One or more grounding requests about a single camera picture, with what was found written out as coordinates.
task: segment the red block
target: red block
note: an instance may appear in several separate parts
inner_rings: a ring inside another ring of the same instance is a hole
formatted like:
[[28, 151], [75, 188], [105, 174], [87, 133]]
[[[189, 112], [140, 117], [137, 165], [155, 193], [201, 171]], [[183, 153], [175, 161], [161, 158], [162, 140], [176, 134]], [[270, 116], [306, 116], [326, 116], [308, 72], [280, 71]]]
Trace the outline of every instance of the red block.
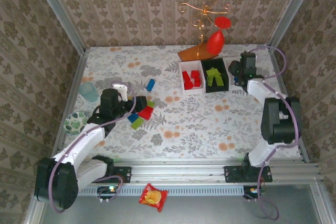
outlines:
[[195, 78], [195, 87], [201, 86], [201, 79], [200, 78]]
[[185, 90], [192, 89], [193, 87], [194, 87], [194, 85], [193, 85], [193, 83], [191, 81], [184, 83], [184, 89]]
[[142, 118], [148, 121], [149, 118], [151, 118], [153, 110], [154, 109], [152, 107], [146, 106], [142, 111], [138, 113], [138, 116], [141, 116]]
[[200, 72], [198, 70], [191, 71], [191, 78], [198, 78], [200, 75]]
[[182, 76], [183, 76], [184, 82], [190, 82], [190, 77], [189, 77], [189, 74], [187, 73], [187, 71], [183, 71]]

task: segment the white table surface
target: white table surface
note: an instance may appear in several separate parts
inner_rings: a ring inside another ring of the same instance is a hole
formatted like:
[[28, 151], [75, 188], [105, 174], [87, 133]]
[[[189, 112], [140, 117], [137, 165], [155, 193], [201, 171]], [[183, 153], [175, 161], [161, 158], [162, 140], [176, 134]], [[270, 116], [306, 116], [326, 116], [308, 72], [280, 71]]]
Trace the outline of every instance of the white table surface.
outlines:
[[[225, 45], [219, 57], [239, 57], [240, 53], [262, 45]], [[136, 131], [128, 119], [90, 153], [122, 159], [243, 158], [259, 142], [262, 106], [241, 88], [231, 91], [182, 95], [177, 53], [190, 46], [96, 47], [87, 53], [82, 81], [91, 81], [98, 93], [113, 80], [129, 82], [136, 95], [155, 103], [149, 121]], [[256, 52], [257, 73], [274, 74], [267, 49]], [[146, 85], [155, 80], [152, 92]], [[279, 90], [277, 80], [268, 83]], [[91, 114], [100, 103], [90, 103], [78, 94], [74, 111]], [[74, 139], [67, 136], [65, 144]], [[278, 151], [275, 157], [298, 159], [298, 148]]]

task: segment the green block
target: green block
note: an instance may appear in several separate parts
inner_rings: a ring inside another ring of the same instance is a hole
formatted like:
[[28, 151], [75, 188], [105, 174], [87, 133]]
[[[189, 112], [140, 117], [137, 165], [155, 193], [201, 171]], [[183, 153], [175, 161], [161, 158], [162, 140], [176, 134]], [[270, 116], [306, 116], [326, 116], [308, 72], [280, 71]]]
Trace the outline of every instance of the green block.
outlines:
[[131, 124], [131, 127], [136, 130], [137, 128], [140, 127], [141, 124], [143, 124], [143, 119], [138, 118]]
[[149, 106], [149, 107], [154, 107], [155, 106], [155, 103], [154, 102], [152, 102], [152, 101], [148, 101], [147, 102], [147, 106]]
[[217, 68], [210, 68], [209, 70], [206, 71], [206, 74], [208, 76], [212, 76], [212, 77], [220, 76], [221, 75], [221, 73], [218, 72]]
[[212, 83], [213, 83], [213, 81], [214, 81], [214, 77], [212, 77], [212, 76], [208, 76], [208, 77], [206, 78], [206, 80], [207, 80], [208, 86], [209, 86], [209, 87], [212, 87]]
[[216, 84], [218, 87], [224, 86], [224, 82], [221, 76], [216, 76]]

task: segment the green bowl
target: green bowl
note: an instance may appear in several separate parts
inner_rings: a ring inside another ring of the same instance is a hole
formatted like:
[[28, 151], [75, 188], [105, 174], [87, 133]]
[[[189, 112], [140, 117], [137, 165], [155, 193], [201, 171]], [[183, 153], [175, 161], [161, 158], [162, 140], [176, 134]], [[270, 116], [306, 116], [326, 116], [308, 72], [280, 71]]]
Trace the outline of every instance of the green bowl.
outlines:
[[83, 111], [75, 111], [67, 116], [63, 128], [68, 135], [78, 135], [88, 122], [88, 116]]

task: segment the clear plastic cup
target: clear plastic cup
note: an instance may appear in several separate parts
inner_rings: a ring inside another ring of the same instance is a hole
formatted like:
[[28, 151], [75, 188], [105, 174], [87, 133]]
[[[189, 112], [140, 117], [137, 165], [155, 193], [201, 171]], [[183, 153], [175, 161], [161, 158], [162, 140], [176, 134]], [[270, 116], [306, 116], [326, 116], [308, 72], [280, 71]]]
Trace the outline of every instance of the clear plastic cup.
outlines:
[[84, 82], [79, 86], [78, 92], [89, 102], [95, 102], [98, 99], [98, 92], [91, 82]]

